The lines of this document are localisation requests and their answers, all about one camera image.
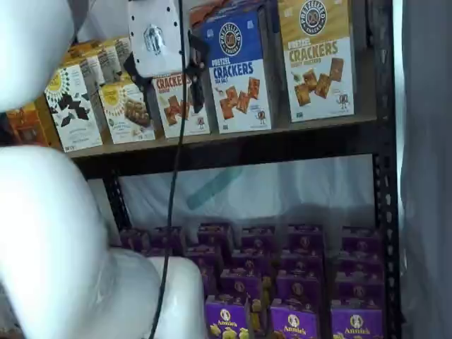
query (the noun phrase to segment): snack box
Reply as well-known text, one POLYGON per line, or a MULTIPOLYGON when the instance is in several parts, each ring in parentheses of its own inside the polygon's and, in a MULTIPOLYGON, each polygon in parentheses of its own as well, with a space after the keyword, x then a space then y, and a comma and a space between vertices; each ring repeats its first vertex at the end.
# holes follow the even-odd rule
POLYGON ((319 315, 313 304, 298 299, 274 299, 271 318, 275 339, 320 338, 319 315))
POLYGON ((167 74, 153 78, 154 92, 167 138, 180 135, 182 119, 185 119, 184 135, 210 134, 211 122, 206 106, 195 109, 192 95, 192 82, 186 78, 187 103, 183 112, 184 92, 182 73, 167 74))
POLYGON ((186 249, 185 234, 182 227, 173 226, 170 230, 171 235, 167 236, 166 227, 156 227, 150 232, 150 245, 152 247, 165 247, 169 242, 169 246, 175 256, 184 256, 186 249))
POLYGON ((276 251, 275 226, 252 226, 242 228, 242 247, 254 247, 267 252, 276 251))
POLYGON ((342 229, 342 249, 350 252, 367 252, 381 255, 383 246, 377 230, 368 227, 344 226, 342 229))
POLYGON ((99 94, 113 143, 155 140, 155 125, 143 93, 131 80, 106 84, 99 94))
POLYGON ((372 300, 334 299, 331 328, 333 339, 383 339, 383 310, 372 300))
POLYGON ((224 267, 220 247, 218 246, 208 246, 203 244, 189 246, 186 249, 185 257, 192 260, 199 267, 214 267, 216 276, 221 274, 224 267))
POLYGON ((354 113, 349 0, 279 0, 292 122, 354 113))
POLYGON ((203 222, 198 228, 198 242, 200 244, 218 245, 226 261, 231 258, 234 248, 232 227, 226 222, 203 222))
POLYGON ((99 146, 109 138, 86 59, 74 58, 63 64, 44 93, 64 152, 99 146))
POLYGON ((206 300, 209 338, 254 338, 248 298, 244 294, 209 295, 206 300))
POLYGON ((278 105, 264 1, 218 11, 200 27, 220 133, 275 125, 278 105))
POLYGON ((20 109, 8 111, 6 116, 19 145, 40 145, 61 149, 44 95, 20 109))
POLYGON ((325 244, 321 225, 294 224, 287 228, 289 249, 314 250, 323 253, 325 244))

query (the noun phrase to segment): black cable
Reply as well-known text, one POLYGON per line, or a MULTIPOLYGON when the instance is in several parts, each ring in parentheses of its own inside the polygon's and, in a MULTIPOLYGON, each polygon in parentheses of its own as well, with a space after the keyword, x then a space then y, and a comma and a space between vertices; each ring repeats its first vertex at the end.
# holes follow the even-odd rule
POLYGON ((182 10, 182 0, 179 0, 179 33, 181 39, 181 60, 182 60, 182 122, 181 131, 179 134, 179 142, 177 144, 176 156, 174 158, 174 169, 172 173, 171 189, 169 190, 169 203, 168 203, 168 216, 167 216, 167 243, 165 245, 165 261, 163 263, 163 274, 162 283, 160 284, 160 291, 158 295, 157 309, 155 310, 153 327, 150 332, 149 339, 154 339, 155 332, 157 330, 158 320, 160 318, 160 313, 162 311, 163 295, 165 293, 165 286, 167 283, 168 274, 168 261, 170 259, 170 237, 171 237, 171 226, 172 226, 172 209, 174 203, 174 191, 176 189, 177 172, 179 171, 179 160, 182 151, 182 143, 184 142, 184 129, 185 120, 187 118, 186 112, 186 61, 185 61, 185 33, 184 33, 184 13, 182 10))

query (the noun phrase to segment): white box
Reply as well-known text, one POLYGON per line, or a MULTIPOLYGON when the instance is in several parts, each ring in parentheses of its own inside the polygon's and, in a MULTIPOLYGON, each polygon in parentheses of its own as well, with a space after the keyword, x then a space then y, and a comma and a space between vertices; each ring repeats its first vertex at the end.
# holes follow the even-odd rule
POLYGON ((143 93, 132 81, 106 84, 99 94, 113 143, 155 140, 143 93))
POLYGON ((86 59, 72 59, 58 69, 45 96, 65 152, 102 145, 108 138, 107 122, 86 59))

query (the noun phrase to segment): orange box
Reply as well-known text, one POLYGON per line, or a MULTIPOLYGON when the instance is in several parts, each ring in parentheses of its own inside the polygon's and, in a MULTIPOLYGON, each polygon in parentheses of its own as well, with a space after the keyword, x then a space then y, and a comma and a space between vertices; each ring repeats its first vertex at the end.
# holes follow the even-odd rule
POLYGON ((58 133, 43 95, 20 109, 7 112, 6 116, 17 143, 61 150, 58 133))

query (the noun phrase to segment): black shelf frame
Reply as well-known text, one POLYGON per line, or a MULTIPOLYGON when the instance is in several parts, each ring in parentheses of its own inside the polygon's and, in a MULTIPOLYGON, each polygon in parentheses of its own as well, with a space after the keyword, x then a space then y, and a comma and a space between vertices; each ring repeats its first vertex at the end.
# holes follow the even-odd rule
MULTIPOLYGON (((376 69, 376 119, 320 129, 288 130, 184 145, 180 170, 201 170, 323 157, 372 155, 375 223, 383 235, 386 339, 402 339, 400 250, 393 71, 393 2, 368 3, 376 69)), ((176 145, 73 159, 86 179, 102 178, 119 229, 131 227, 120 176, 171 172, 176 145)))

